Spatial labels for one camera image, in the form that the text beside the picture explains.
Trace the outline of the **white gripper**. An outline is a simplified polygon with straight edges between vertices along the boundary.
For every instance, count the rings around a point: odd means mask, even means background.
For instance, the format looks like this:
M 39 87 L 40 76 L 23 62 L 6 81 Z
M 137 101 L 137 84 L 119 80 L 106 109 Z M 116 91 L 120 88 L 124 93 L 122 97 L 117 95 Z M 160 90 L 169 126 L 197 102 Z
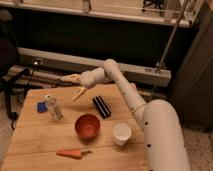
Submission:
M 86 91 L 86 88 L 92 88 L 97 84 L 108 83 L 110 78 L 106 75 L 103 68 L 99 67 L 91 71 L 83 72 L 80 74 L 66 75 L 60 78 L 62 81 L 79 82 L 84 87 L 79 87 L 79 92 L 73 97 L 76 101 Z

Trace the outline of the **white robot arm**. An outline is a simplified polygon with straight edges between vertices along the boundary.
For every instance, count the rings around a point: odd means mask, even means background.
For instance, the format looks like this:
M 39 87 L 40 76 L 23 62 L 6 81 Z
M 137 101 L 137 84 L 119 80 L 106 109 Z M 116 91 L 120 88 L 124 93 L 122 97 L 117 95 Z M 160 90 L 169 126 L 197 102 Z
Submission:
M 85 89 L 113 81 L 119 88 L 133 118 L 144 131 L 149 171 L 191 171 L 187 149 L 174 107 L 165 100 L 146 102 L 125 78 L 118 63 L 104 61 L 102 67 L 81 74 L 62 76 Z

